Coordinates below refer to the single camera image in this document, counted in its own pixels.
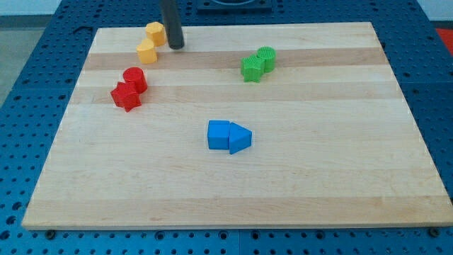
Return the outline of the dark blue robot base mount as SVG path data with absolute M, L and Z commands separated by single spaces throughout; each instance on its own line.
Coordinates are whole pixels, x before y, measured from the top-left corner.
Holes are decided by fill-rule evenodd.
M 273 9 L 272 0 L 196 0 L 198 13 L 248 13 L 251 11 L 269 12 Z

